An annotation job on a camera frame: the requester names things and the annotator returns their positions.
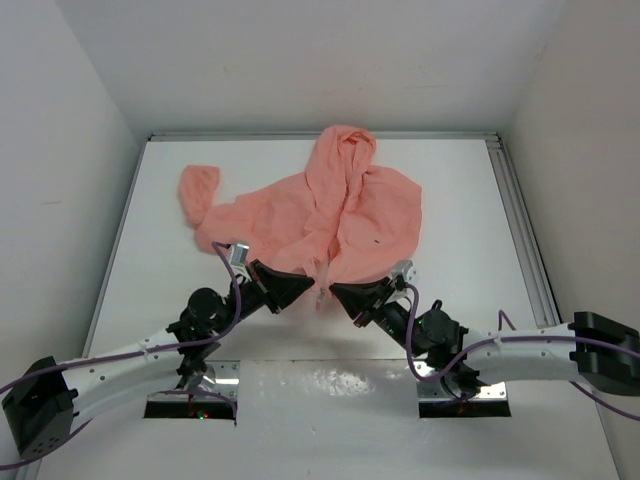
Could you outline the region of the silver zipper slider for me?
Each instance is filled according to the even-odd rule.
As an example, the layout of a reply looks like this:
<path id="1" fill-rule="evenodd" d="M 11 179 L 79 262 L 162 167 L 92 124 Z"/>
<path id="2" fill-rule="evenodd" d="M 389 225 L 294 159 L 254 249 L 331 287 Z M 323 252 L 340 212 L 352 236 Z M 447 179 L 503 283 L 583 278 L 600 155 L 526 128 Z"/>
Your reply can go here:
<path id="1" fill-rule="evenodd" d="M 317 296 L 316 302 L 315 302 L 315 309 L 316 309 L 317 312 L 321 312 L 323 310 L 324 305 L 325 305 L 326 296 L 327 296 L 326 288 L 325 287 L 321 287 L 319 289 L 318 296 Z"/>

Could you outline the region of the salmon pink hooded jacket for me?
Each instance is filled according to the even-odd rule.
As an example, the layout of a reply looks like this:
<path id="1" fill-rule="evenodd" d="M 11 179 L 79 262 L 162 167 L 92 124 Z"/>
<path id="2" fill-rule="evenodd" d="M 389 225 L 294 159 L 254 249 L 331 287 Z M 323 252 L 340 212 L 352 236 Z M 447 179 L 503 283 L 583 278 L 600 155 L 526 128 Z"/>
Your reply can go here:
<path id="1" fill-rule="evenodd" d="M 219 168 L 187 166 L 178 191 L 198 246 L 248 243 L 250 259 L 288 273 L 304 273 L 316 289 L 365 283 L 389 273 L 418 247 L 420 185 L 373 159 L 366 129 L 326 128 L 304 171 L 231 203 L 216 204 Z"/>

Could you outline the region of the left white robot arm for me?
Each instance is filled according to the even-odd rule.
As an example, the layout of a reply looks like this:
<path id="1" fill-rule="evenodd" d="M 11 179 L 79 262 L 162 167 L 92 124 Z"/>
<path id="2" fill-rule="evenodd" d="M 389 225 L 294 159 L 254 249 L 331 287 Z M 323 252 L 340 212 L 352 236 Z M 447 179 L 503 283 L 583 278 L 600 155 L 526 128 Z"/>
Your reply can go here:
<path id="1" fill-rule="evenodd" d="M 206 369 L 207 357 L 241 320 L 262 307 L 278 314 L 314 284 L 258 260 L 232 277 L 221 296 L 203 287 L 179 319 L 102 357 L 45 357 L 2 388 L 2 410 L 22 464 L 55 451 L 95 417 L 132 399 L 175 391 Z"/>

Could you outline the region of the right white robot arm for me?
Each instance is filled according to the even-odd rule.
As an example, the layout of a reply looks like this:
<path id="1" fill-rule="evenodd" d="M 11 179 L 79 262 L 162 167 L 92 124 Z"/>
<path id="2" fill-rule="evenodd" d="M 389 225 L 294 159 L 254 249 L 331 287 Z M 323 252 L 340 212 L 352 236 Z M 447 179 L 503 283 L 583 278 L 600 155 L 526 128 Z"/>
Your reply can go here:
<path id="1" fill-rule="evenodd" d="M 512 381 L 566 381 L 610 395 L 639 394 L 639 333 L 593 312 L 570 323 L 517 330 L 499 313 L 494 330 L 463 326 L 435 300 L 423 314 L 415 286 L 397 278 L 366 284 L 335 283 L 331 293 L 358 327 L 377 325 L 407 355 L 414 378 L 445 383 L 469 397 L 484 386 Z"/>

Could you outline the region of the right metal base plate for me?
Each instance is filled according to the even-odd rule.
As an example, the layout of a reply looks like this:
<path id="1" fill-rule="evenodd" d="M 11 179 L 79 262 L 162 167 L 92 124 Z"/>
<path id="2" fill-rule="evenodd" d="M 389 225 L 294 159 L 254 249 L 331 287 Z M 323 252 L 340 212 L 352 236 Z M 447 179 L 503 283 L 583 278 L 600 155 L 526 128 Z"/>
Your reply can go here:
<path id="1" fill-rule="evenodd" d="M 416 360 L 414 365 L 421 376 L 433 376 L 436 374 L 436 371 L 429 367 L 424 360 Z M 462 399 L 466 396 L 459 387 L 455 386 L 447 378 L 434 382 L 417 381 L 417 395 L 420 401 L 427 403 L 444 403 Z M 482 386 L 475 396 L 468 398 L 469 402 L 500 402 L 507 400 L 508 395 L 504 382 Z"/>

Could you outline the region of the aluminium frame rail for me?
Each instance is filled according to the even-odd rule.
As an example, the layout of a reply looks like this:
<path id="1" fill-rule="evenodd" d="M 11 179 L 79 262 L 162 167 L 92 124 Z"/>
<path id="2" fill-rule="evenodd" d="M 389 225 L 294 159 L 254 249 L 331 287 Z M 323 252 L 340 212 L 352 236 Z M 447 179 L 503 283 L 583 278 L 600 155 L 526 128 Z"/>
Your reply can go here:
<path id="1" fill-rule="evenodd" d="M 413 255 L 421 309 L 441 300 L 468 328 L 492 331 L 500 313 L 521 330 L 560 321 L 513 165 L 493 133 L 379 132 L 376 164 L 422 189 L 420 243 Z M 196 288 L 226 289 L 219 259 L 199 251 L 178 195 L 183 169 L 221 171 L 220 202 L 268 186 L 306 166 L 316 133 L 155 135 L 139 163 L 129 228 L 149 271 L 150 314 L 165 323 Z M 259 312 L 225 347 L 271 359 L 379 358 L 400 348 L 374 326 L 355 327 L 343 309 L 310 293 L 273 316 Z"/>

